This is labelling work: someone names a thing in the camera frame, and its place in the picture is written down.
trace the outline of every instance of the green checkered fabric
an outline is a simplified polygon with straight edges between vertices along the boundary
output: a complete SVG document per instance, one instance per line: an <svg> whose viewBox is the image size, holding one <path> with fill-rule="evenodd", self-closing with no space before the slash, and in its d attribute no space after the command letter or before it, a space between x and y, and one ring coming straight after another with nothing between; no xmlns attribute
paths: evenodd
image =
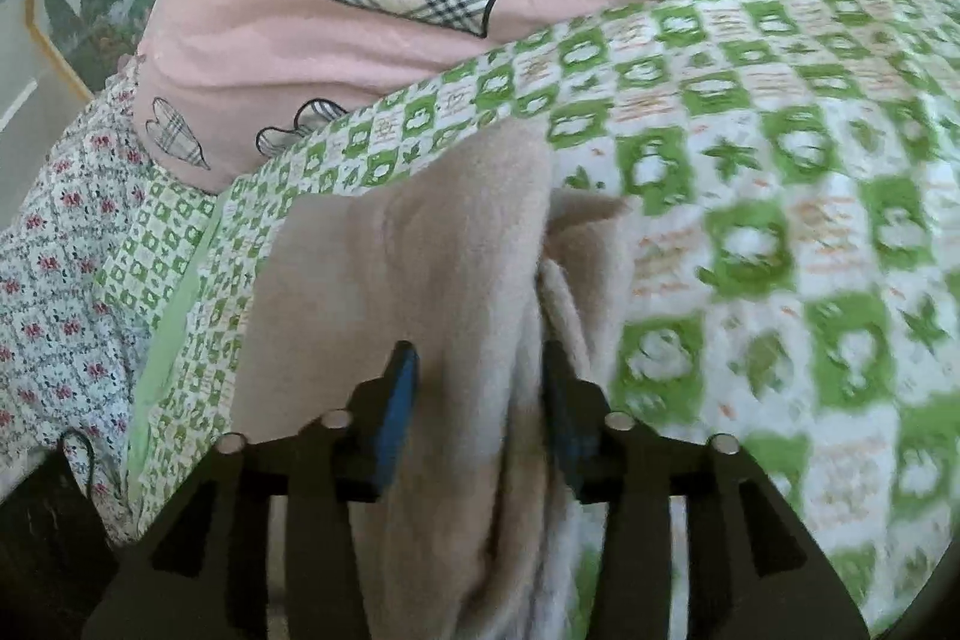
<svg viewBox="0 0 960 640"><path fill-rule="evenodd" d="M956 0L668 0L333 121L229 191L151 413L141 527L229 427L257 268L296 196L360 194L540 118L558 187L632 194L643 217L613 404L744 441L882 627L960 500L959 68Z"/></svg>
<svg viewBox="0 0 960 640"><path fill-rule="evenodd" d="M104 298L157 328L215 205L215 197L154 167L154 180L130 235L98 272Z"/></svg>

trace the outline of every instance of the brown towel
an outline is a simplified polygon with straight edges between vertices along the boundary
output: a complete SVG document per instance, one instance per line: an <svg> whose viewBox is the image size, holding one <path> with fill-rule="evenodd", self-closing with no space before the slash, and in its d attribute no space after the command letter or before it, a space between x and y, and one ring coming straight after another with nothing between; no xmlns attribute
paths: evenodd
<svg viewBox="0 0 960 640"><path fill-rule="evenodd" d="M302 196L256 281L232 408L253 442L342 407L398 339L421 355L395 482L352 509L376 640L563 630L579 509L544 449L541 306L606 384L634 215L551 193L544 131L503 121L405 182Z"/></svg>

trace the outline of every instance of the green fabric edge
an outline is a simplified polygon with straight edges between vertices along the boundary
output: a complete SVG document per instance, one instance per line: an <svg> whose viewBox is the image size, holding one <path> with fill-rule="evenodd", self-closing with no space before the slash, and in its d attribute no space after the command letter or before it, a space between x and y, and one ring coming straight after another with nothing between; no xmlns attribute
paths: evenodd
<svg viewBox="0 0 960 640"><path fill-rule="evenodd" d="M220 218L227 203L229 189L217 199L203 237L190 258L170 302L164 308L160 323L147 351L147 362L133 389L133 414L128 428L127 443L127 498L131 508L139 514L143 497L140 476L150 453L150 410L167 395L172 385L176 355L186 342L186 319L200 297L200 264L220 228Z"/></svg>

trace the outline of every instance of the green checkered blanket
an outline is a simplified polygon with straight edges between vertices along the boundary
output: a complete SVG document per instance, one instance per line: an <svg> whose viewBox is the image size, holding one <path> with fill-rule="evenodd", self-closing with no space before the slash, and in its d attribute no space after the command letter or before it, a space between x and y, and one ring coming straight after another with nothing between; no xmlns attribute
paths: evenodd
<svg viewBox="0 0 960 640"><path fill-rule="evenodd" d="M141 528L229 426L257 268L296 196L358 194L536 116L557 186L632 194L644 216L613 405L673 437L740 437L885 626L960 500L958 70L954 0L668 0L555 25L337 119L224 199L143 422ZM148 319L206 228L173 188L150 195L126 272L107 271ZM588 551L574 634L595 569Z"/></svg>

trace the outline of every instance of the bed sheet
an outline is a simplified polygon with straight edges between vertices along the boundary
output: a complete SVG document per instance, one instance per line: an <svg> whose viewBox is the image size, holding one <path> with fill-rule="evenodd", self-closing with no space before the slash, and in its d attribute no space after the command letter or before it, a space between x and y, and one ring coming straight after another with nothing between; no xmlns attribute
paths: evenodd
<svg viewBox="0 0 960 640"><path fill-rule="evenodd" d="M136 316L95 295L93 280L149 186L151 163L130 122L136 67L66 129L0 233L0 485L16 483L65 429L81 429L94 447L94 503L116 541L133 532L127 427L150 339ZM85 480L82 448L71 462Z"/></svg>
<svg viewBox="0 0 960 640"><path fill-rule="evenodd" d="M674 437L740 437L883 627L960 501L959 71L954 0L668 0L333 121L227 192L186 340L138 423L140 529L229 427L257 268L296 196L358 194L539 116L557 186L633 194L644 218L614 405ZM583 567L582 596L595 546Z"/></svg>

